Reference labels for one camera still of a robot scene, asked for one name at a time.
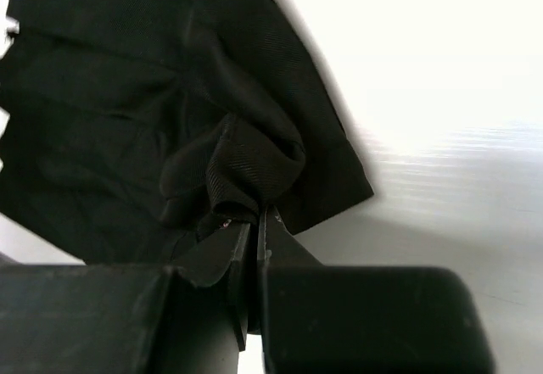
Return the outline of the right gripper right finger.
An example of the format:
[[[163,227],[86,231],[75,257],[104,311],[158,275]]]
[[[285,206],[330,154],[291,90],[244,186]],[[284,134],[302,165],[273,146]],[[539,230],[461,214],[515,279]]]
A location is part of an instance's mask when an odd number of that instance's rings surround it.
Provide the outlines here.
[[[492,373],[461,278],[430,266],[329,266],[276,208],[258,232],[260,329],[269,373]]]

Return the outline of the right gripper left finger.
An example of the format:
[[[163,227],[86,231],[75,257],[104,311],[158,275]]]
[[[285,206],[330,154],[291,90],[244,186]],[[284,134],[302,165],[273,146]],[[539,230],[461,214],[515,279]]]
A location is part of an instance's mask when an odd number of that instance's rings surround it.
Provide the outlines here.
[[[234,373],[248,332],[250,227],[172,265],[5,265],[4,373]]]

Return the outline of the black pleated skirt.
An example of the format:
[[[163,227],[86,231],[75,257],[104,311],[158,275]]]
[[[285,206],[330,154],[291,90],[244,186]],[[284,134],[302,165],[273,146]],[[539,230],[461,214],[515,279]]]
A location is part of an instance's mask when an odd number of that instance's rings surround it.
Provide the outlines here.
[[[268,206],[373,195],[275,0],[9,0],[1,211],[89,264],[165,263]]]

